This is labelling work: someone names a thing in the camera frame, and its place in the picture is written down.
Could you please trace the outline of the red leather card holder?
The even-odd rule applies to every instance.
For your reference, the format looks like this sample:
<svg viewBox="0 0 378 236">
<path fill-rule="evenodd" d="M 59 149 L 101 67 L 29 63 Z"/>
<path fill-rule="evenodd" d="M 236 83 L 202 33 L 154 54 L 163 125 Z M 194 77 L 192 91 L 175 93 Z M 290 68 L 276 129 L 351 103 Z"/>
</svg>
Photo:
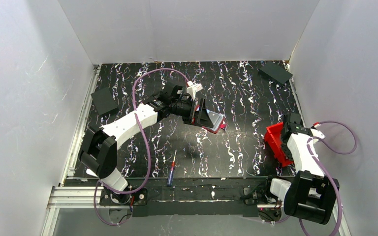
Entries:
<svg viewBox="0 0 378 236">
<path fill-rule="evenodd" d="M 205 107 L 200 112 L 200 106 L 195 106 L 193 124 L 206 129 L 208 132 L 217 134 L 220 130 L 225 130 L 227 122 L 223 114 L 208 110 Z"/>
</svg>

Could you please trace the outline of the red plastic bin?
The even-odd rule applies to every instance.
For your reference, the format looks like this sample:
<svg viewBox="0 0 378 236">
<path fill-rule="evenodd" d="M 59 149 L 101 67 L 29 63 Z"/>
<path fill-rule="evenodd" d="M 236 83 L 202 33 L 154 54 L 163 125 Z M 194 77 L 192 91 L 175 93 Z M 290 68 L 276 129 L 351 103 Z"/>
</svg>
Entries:
<svg viewBox="0 0 378 236">
<path fill-rule="evenodd" d="M 266 127 L 266 133 L 264 135 L 264 141 L 270 146 L 274 154 L 274 158 L 282 165 L 286 167 L 294 163 L 291 157 L 290 150 L 287 145 L 281 141 L 281 131 L 283 128 L 283 122 L 273 124 Z"/>
</svg>

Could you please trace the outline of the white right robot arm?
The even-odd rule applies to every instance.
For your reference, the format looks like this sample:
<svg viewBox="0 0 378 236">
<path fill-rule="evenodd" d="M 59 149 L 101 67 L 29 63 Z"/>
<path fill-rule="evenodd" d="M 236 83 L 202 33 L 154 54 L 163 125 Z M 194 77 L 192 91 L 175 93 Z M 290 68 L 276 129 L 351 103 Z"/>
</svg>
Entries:
<svg viewBox="0 0 378 236">
<path fill-rule="evenodd" d="M 272 178 L 269 192 L 283 203 L 286 215 L 327 224 L 336 202 L 334 189 L 339 188 L 339 183 L 336 179 L 331 183 L 315 161 L 314 143 L 324 139 L 324 134 L 316 128 L 306 128 L 297 113 L 284 115 L 276 126 L 277 141 L 271 148 L 284 154 L 278 161 L 295 165 L 296 174 L 293 180 Z"/>
</svg>

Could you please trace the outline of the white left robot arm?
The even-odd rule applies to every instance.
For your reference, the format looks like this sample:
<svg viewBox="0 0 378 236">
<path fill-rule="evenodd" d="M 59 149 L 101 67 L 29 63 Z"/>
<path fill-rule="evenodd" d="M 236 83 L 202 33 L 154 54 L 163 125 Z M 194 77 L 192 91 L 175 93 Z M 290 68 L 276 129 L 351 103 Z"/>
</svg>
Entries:
<svg viewBox="0 0 378 236">
<path fill-rule="evenodd" d="M 222 129 L 224 115 L 207 109 L 204 98 L 196 99 L 196 93 L 202 89 L 201 84 L 193 82 L 187 82 L 185 86 L 168 82 L 162 90 L 117 121 L 102 127 L 90 126 L 81 143 L 79 161 L 109 190 L 128 193 L 128 182 L 117 167 L 118 149 L 125 141 L 170 114 L 180 116 L 184 124 L 212 133 Z"/>
</svg>

